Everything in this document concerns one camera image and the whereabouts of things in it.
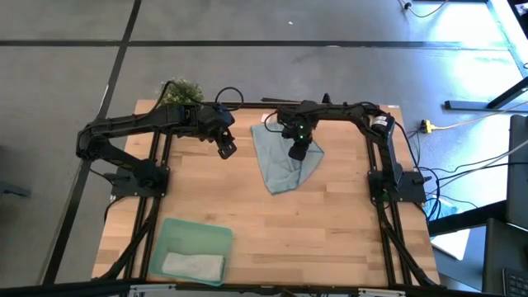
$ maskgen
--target green tray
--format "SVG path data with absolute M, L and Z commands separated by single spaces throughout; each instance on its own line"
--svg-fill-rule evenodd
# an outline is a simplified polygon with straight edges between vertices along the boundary
M 156 276 L 168 276 L 207 285 L 222 285 L 229 254 L 231 253 L 232 241 L 233 231 L 228 228 L 198 224 L 180 219 L 165 219 L 148 272 Z M 224 256 L 224 267 L 222 268 L 220 281 L 211 282 L 197 280 L 188 276 L 163 273 L 162 265 L 169 252 L 177 252 L 182 255 Z

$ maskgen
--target concrete floor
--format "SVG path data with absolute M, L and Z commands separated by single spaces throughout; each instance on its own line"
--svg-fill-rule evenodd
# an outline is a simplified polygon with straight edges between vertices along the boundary
M 0 0 L 0 40 L 120 40 L 133 0 Z M 420 12 L 436 3 L 415 3 Z M 151 0 L 132 40 L 502 41 L 484 4 L 449 3 L 427 19 L 402 14 L 396 0 Z M 117 48 L 0 47 L 0 180 L 32 190 L 0 200 L 0 287 L 34 285 L 49 253 L 78 159 L 76 133 L 93 119 Z M 209 99 L 238 87 L 262 97 L 400 105 L 405 125 L 449 125 L 482 113 L 444 111 L 446 100 L 490 101 L 521 79 L 507 50 L 165 47 L 128 48 L 109 116 L 130 114 L 172 77 L 199 83 Z M 427 167 L 452 169 L 507 150 L 509 115 L 421 138 Z M 124 140 L 116 141 L 119 146 Z M 97 163 L 101 171 L 111 167 Z M 487 185 L 476 187 L 477 178 Z M 90 278 L 110 187 L 90 176 L 59 282 Z M 444 194 L 477 205 L 503 200 L 506 168 L 475 173 Z M 454 203 L 467 210 L 470 206 Z

